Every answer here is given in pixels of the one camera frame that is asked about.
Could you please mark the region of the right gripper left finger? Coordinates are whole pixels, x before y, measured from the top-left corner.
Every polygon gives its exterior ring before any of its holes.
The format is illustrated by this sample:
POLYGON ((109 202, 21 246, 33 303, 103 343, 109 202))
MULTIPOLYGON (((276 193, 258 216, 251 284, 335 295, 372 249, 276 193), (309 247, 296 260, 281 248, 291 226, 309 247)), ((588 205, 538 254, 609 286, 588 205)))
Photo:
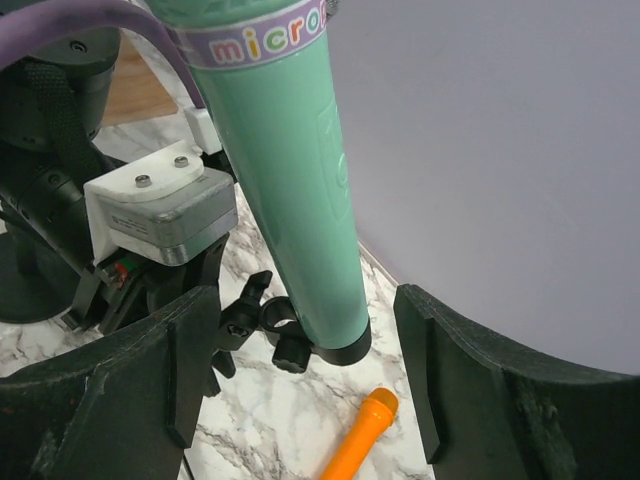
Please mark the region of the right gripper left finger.
POLYGON ((1 381, 4 479, 175 479, 221 314, 215 287, 1 381))

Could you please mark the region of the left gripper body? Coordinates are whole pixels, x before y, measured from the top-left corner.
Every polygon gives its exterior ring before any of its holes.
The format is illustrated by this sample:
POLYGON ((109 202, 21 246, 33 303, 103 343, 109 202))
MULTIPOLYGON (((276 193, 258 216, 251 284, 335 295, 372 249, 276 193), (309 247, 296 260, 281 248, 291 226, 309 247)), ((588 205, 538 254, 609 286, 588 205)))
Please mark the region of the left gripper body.
POLYGON ((219 286, 223 235, 181 266, 164 266, 120 250, 84 268, 70 309, 62 316, 73 330, 97 328, 108 335, 168 305, 198 286, 219 286))

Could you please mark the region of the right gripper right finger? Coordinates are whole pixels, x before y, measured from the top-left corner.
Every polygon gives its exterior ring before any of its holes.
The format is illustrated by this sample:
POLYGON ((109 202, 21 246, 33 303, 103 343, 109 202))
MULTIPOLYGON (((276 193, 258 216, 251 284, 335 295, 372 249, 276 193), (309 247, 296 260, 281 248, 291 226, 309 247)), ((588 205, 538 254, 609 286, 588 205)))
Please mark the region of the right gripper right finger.
POLYGON ((394 316, 438 479, 635 479, 639 380, 538 352, 418 286, 394 316))

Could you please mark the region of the orange toy microphone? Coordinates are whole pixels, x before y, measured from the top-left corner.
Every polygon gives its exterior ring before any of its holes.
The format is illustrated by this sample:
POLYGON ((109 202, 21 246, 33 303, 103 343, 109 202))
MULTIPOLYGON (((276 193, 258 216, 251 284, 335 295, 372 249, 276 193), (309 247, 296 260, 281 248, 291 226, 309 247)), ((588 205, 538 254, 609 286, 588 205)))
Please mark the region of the orange toy microphone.
POLYGON ((321 480, 352 480, 378 438, 393 424, 399 400, 389 389, 373 390, 355 422, 320 475, 321 480))

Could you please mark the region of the black tripod clip stand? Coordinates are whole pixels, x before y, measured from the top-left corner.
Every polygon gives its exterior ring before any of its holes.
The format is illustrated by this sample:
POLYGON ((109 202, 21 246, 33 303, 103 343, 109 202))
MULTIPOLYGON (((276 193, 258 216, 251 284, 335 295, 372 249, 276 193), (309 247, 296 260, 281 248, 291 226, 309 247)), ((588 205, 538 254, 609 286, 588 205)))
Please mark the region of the black tripod clip stand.
POLYGON ((302 374, 308 367, 312 343, 290 299, 278 296, 262 300, 272 278, 269 270, 251 275, 239 298, 222 311, 211 366, 227 379, 236 373, 232 354, 256 332, 264 334, 274 347, 272 363, 278 369, 302 374))

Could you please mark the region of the mint green toy microphone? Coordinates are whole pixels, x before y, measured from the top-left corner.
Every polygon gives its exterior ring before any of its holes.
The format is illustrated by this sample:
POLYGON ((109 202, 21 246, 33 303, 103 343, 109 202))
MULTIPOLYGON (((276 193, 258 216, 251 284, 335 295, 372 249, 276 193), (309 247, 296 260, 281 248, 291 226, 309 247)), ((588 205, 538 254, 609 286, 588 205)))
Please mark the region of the mint green toy microphone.
POLYGON ((371 346, 327 1, 153 1, 286 287, 275 362, 346 366, 371 346))

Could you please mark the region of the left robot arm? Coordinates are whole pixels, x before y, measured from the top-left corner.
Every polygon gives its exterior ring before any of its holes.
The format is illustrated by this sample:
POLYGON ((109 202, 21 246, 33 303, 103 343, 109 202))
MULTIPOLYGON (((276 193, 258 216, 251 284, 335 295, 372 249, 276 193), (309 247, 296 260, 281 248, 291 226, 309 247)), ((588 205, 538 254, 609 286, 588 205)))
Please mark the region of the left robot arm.
POLYGON ((1 72, 1 319, 127 326, 219 283, 232 178, 182 142, 124 163, 94 145, 120 32, 64 37, 1 72))

